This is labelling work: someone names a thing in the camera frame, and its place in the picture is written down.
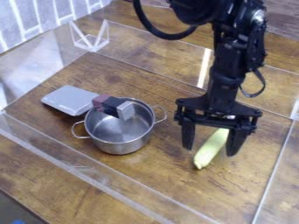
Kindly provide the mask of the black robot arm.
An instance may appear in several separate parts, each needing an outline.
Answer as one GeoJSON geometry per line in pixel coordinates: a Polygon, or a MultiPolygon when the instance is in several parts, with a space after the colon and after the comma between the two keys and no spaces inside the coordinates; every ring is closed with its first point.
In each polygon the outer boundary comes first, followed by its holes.
{"type": "Polygon", "coordinates": [[[177,17],[187,25],[213,24],[215,60],[206,94],[177,101],[174,119],[182,125],[182,145],[190,149],[195,126],[229,130],[227,155],[237,155],[255,132],[262,111],[237,102],[246,74],[257,73],[267,52],[266,6],[261,0],[171,0],[177,17]]]}

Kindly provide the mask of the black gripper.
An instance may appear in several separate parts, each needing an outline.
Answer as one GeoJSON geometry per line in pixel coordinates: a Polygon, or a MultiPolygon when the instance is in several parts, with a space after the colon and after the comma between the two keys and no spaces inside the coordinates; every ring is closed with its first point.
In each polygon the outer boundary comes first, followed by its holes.
{"type": "Polygon", "coordinates": [[[177,112],[174,119],[182,125],[182,146],[190,151],[195,137],[195,125],[230,129],[226,142],[227,156],[238,154],[243,143],[247,140],[250,131],[258,126],[258,118],[262,111],[238,102],[233,107],[223,109],[209,106],[207,96],[182,98],[177,100],[177,112]]]}

